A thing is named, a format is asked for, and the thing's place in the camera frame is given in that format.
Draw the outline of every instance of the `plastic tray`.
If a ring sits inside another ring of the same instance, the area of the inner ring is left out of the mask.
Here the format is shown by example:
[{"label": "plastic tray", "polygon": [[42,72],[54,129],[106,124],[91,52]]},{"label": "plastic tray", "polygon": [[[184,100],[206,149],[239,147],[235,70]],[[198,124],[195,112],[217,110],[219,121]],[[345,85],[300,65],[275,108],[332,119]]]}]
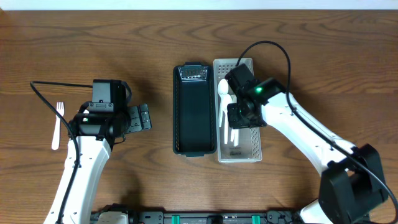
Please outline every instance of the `plastic tray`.
[{"label": "plastic tray", "polygon": [[216,151],[214,81],[210,66],[185,63],[173,71],[173,150],[186,156]]},{"label": "plastic tray", "polygon": [[[214,89],[215,89],[215,99],[216,99],[216,112],[220,108],[221,98],[218,95],[217,87],[220,80],[224,79],[225,75],[235,67],[237,58],[229,59],[216,59],[213,62],[213,74],[214,74]],[[245,63],[250,71],[253,72],[253,63],[251,58],[242,58],[240,63]],[[229,89],[228,94],[233,95],[231,89]],[[224,119],[222,120],[222,126],[219,128],[218,116],[217,120],[217,148],[218,148],[218,161],[220,162],[258,162],[262,160],[261,153],[261,140],[260,140],[260,130],[259,128],[251,129],[240,129],[239,130],[239,144],[234,146],[234,142],[230,141],[232,129],[228,129],[228,143],[224,144]]]}]

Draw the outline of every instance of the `wooden table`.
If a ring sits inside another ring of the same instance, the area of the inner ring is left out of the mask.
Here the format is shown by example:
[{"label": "wooden table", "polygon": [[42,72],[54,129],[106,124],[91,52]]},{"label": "wooden table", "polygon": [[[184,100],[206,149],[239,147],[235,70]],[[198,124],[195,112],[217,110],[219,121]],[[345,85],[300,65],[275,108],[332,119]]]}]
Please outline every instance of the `wooden table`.
[{"label": "wooden table", "polygon": [[[67,132],[51,150],[54,114],[29,81],[127,81],[147,103],[153,128],[115,146],[94,209],[125,203],[167,211],[300,209],[318,197],[319,175],[274,128],[261,129],[262,161],[220,164],[217,154],[172,152],[172,69],[236,58],[274,40],[292,59],[292,92],[321,123],[358,146],[372,144],[398,194],[397,11],[63,11],[0,15],[0,223],[42,223],[63,172]],[[248,54],[256,76],[286,82],[272,46]],[[64,101],[65,118],[91,90],[40,86]],[[372,219],[393,219],[392,204]]]}]

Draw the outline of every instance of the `white wall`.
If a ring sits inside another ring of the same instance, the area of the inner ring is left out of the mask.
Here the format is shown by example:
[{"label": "white wall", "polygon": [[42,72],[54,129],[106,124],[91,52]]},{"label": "white wall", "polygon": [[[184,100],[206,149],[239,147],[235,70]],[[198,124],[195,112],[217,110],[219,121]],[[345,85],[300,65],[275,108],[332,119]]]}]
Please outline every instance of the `white wall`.
[{"label": "white wall", "polygon": [[0,0],[3,10],[398,9],[398,0]]}]

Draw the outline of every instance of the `white fork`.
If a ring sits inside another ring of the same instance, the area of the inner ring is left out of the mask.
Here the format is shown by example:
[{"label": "white fork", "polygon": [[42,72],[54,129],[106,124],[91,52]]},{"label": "white fork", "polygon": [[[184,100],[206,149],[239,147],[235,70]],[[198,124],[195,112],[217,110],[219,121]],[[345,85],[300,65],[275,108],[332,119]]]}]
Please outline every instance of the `white fork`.
[{"label": "white fork", "polygon": [[[63,107],[63,102],[57,102],[57,111],[60,113],[62,116],[65,112],[64,107]],[[56,120],[55,120],[55,129],[54,129],[54,136],[52,137],[52,145],[51,148],[53,150],[57,150],[60,147],[60,123],[61,120],[60,118],[55,115]]]}]

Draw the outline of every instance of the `white basket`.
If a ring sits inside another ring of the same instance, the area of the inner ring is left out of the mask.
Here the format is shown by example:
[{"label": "white basket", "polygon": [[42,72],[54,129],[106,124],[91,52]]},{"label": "white basket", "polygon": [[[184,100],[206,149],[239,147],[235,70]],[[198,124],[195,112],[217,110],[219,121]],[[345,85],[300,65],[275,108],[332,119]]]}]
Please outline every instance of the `white basket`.
[{"label": "white basket", "polygon": [[[214,84],[215,84],[215,100],[216,100],[216,112],[220,107],[220,96],[217,92],[217,87],[220,80],[224,79],[225,75],[235,67],[237,58],[228,59],[216,59],[213,62],[214,72]],[[251,58],[242,58],[240,63],[245,63],[251,72],[253,72],[253,62]],[[224,122],[219,128],[217,125],[217,149],[218,149],[218,161],[220,162],[258,162],[262,160],[261,153],[261,140],[259,128],[251,129],[240,129],[239,130],[239,144],[234,147],[233,142],[228,140],[227,144],[224,144]]]}]

